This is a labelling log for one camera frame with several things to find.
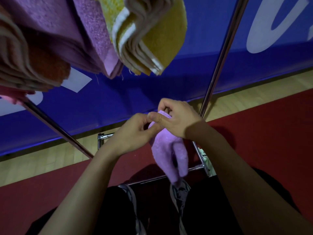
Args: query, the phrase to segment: red mat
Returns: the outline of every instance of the red mat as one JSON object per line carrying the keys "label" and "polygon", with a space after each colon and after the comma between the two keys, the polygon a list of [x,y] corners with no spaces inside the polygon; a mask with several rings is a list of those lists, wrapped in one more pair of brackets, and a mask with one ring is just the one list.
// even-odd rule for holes
{"label": "red mat", "polygon": [[[313,223],[313,90],[257,106],[210,122],[251,166],[272,175],[289,190],[304,217]],[[188,144],[191,164],[197,164]],[[32,221],[56,207],[81,175],[88,161],[0,187],[0,234],[25,234]],[[110,185],[159,175],[148,145],[125,155],[115,167]],[[203,177],[190,174],[192,184]],[[179,234],[168,182],[145,188],[157,200],[138,193],[138,215],[149,234]],[[164,233],[164,227],[171,228]]]}

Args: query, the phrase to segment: black pants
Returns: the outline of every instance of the black pants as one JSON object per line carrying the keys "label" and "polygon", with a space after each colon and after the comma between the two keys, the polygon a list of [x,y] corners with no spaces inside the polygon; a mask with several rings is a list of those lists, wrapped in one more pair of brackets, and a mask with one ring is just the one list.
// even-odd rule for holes
{"label": "black pants", "polygon": [[[290,193],[278,181],[262,170],[255,171],[299,211]],[[34,221],[26,235],[37,235],[54,211],[55,209]],[[217,176],[206,178],[191,188],[182,222],[188,235],[208,231],[211,234],[243,234]],[[107,189],[94,234],[135,234],[134,207],[121,188],[113,186]]]}

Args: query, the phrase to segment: hand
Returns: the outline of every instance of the hand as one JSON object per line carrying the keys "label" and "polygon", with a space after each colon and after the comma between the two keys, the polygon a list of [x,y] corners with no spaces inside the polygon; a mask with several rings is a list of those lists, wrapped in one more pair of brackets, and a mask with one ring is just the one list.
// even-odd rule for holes
{"label": "hand", "polygon": [[200,131],[209,127],[187,102],[163,98],[159,103],[158,111],[168,108],[172,118],[169,119],[157,112],[150,112],[148,118],[177,137],[195,141],[201,134]]}
{"label": "hand", "polygon": [[144,126],[151,122],[152,120],[149,120],[146,114],[137,113],[133,115],[105,143],[107,146],[104,148],[110,147],[114,151],[114,155],[119,157],[142,147],[163,129],[162,126],[154,124],[149,129],[144,130]]}

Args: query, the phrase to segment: shoe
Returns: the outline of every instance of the shoe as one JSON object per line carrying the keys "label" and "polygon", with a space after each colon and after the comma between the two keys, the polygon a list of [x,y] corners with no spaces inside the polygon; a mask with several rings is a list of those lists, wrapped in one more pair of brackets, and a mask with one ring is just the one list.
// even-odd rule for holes
{"label": "shoe", "polygon": [[184,225],[182,224],[182,214],[184,211],[185,202],[186,202],[186,198],[187,198],[189,191],[190,191],[190,186],[184,179],[182,179],[179,187],[175,187],[172,184],[170,185],[171,199],[179,213],[180,235],[187,235]]}
{"label": "shoe", "polygon": [[145,227],[143,226],[142,222],[138,219],[137,217],[137,204],[136,204],[136,196],[134,191],[125,184],[120,184],[118,185],[123,191],[127,194],[129,200],[134,206],[134,212],[135,212],[135,217],[136,217],[136,235],[147,235]]}

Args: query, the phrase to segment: left hand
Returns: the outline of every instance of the left hand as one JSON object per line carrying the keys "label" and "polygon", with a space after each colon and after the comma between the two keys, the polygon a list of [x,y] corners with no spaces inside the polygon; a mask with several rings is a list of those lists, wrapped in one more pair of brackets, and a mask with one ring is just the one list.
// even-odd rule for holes
{"label": "left hand", "polygon": [[151,122],[146,114],[137,113],[133,115],[114,133],[105,143],[107,146],[103,148],[111,147],[115,156],[118,157],[144,146],[163,129],[159,124],[154,124],[149,129],[144,130],[144,126]]}

